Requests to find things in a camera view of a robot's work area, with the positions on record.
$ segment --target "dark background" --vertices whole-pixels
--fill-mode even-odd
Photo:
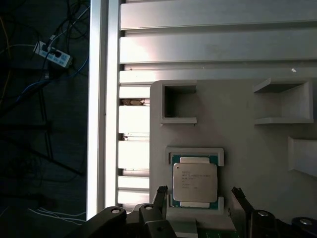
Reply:
[[[85,9],[84,3],[79,14]],[[37,35],[31,28],[15,25],[9,15],[16,22],[35,28],[41,34],[41,41],[47,42],[58,25],[67,17],[66,0],[11,0],[1,1],[0,12],[7,33],[13,36],[9,44],[35,45]],[[85,14],[87,19],[76,24],[78,29],[86,32],[89,29],[89,12]],[[74,58],[73,65],[78,69],[88,57],[89,41],[85,37],[71,40],[69,51]],[[5,49],[6,40],[2,27],[0,27],[0,51]],[[65,37],[60,37],[55,47],[66,52]],[[16,61],[28,61],[43,64],[44,58],[35,55],[32,59],[32,47],[12,47],[11,54]],[[8,61],[7,54],[0,55],[0,94],[2,95],[8,70],[3,63]],[[61,78],[76,72],[72,67],[65,71]],[[54,81],[44,88],[46,110],[48,120],[53,123],[52,147],[54,158],[74,169],[86,173],[86,144],[87,144],[87,105],[88,105],[88,64],[85,65],[82,74],[67,80]],[[39,80],[39,72],[26,72],[14,69],[8,82],[6,96],[18,95],[29,84]],[[1,108],[9,106],[14,99],[2,102]],[[39,97],[35,94],[30,100],[19,105],[5,117],[0,118],[0,123],[41,123]],[[41,131],[10,131],[5,135],[27,144],[30,147],[46,154],[44,133]],[[21,161],[32,161],[32,171],[17,179],[16,172],[12,172],[12,164]],[[63,168],[60,168],[34,155],[26,153],[17,147],[0,141],[0,192],[1,194],[26,195],[40,193],[49,198],[46,209],[68,214],[78,214],[86,210],[86,176],[76,176]],[[0,214],[7,207],[0,204]],[[2,237],[63,237],[77,225],[59,219],[44,217],[32,213],[23,204],[10,206],[0,217],[0,230]]]

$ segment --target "power strip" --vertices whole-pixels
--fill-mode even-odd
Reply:
[[[42,50],[43,45],[45,45],[45,43],[40,41],[38,44],[36,44],[33,51],[44,58],[47,57],[47,59],[49,61],[52,61],[52,62],[54,62],[54,63],[56,63],[64,68],[68,68],[70,66],[71,61],[73,59],[72,56],[70,56],[62,51],[59,51],[53,47],[48,47],[48,51],[43,51]],[[51,50],[60,52],[61,53],[60,57],[56,57],[54,54],[48,55],[48,52],[50,52]]]

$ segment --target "blue cable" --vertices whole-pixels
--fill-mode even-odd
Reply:
[[[89,57],[87,57],[87,59],[85,60],[85,62],[83,63],[83,65],[80,66],[80,68],[79,68],[75,73],[73,73],[72,75],[67,76],[67,77],[65,77],[65,78],[63,78],[63,79],[61,79],[61,80],[70,79],[70,78],[75,77],[75,76],[76,76],[77,74],[79,74],[79,72],[85,67],[85,65],[87,64],[88,60],[89,60]],[[47,82],[47,81],[48,81],[48,80],[42,80],[42,81],[35,82],[35,83],[32,83],[32,84],[30,84],[29,86],[27,86],[27,87],[22,91],[21,95],[16,99],[16,102],[20,100],[21,96],[23,96],[23,94],[24,94],[26,91],[28,91],[29,88],[33,87],[33,86],[36,85],[36,84],[44,83],[44,82]]]

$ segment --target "bolt head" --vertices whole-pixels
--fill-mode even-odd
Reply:
[[[313,223],[312,221],[308,220],[308,219],[300,219],[299,220],[302,224],[306,225],[306,226],[311,226]]]
[[[268,213],[265,212],[265,211],[259,211],[258,214],[262,217],[267,217],[268,216]]]

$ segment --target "white cable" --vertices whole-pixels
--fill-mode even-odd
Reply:
[[[0,217],[5,213],[5,211],[6,211],[8,208],[9,208],[9,207],[5,208],[5,209],[3,210],[3,212],[1,212]]]
[[[43,210],[42,212],[46,211],[46,212],[49,212],[49,213],[60,214],[60,215],[65,215],[65,216],[69,216],[69,217],[79,217],[79,216],[84,215],[86,213],[86,212],[82,212],[82,213],[79,213],[79,214],[76,214],[76,215],[72,215],[72,214],[61,213],[61,212],[52,212],[52,211],[44,209],[43,207],[41,207],[41,209]]]
[[[16,45],[11,45],[11,47],[15,47],[15,46],[30,46],[30,47],[35,47],[34,45],[27,45],[27,44],[16,44]],[[2,55],[4,52],[6,52],[8,50],[8,47],[5,48],[3,51],[0,51],[0,55]]]
[[[51,215],[55,215],[58,216],[57,214],[55,214],[54,212],[49,212],[49,211],[42,211],[42,210],[38,210],[39,212],[43,212],[43,213],[48,213]],[[73,221],[79,221],[79,222],[86,222],[85,220],[82,219],[77,219],[77,218],[70,218],[70,217],[62,217],[63,219],[67,219],[67,220],[73,220]]]
[[[36,212],[36,211],[34,211],[34,210],[30,209],[30,208],[29,208],[29,210],[30,210],[31,212],[34,212],[34,213],[36,213],[36,214],[38,214],[38,215],[41,215],[41,216],[52,217],[52,218],[55,218],[55,219],[60,219],[60,220],[66,221],[66,222],[75,223],[76,225],[79,225],[79,226],[81,225],[81,224],[78,224],[78,223],[76,223],[76,222],[72,222],[72,221],[66,220],[64,217],[59,217],[58,215],[56,215],[56,217],[53,217],[53,216],[51,216],[51,215],[47,215],[47,214],[43,214],[43,213]]]
[[[88,6],[80,15],[79,17],[76,18],[76,20],[74,21],[74,23],[72,23],[71,25],[75,25],[77,23],[77,21],[88,11],[88,9],[90,8],[90,6]],[[54,39],[52,39],[51,43],[49,44],[49,47],[51,47],[51,45],[53,44],[53,42],[60,37],[61,35],[63,35],[67,30],[64,30],[62,33],[60,33],[59,35],[55,36]]]

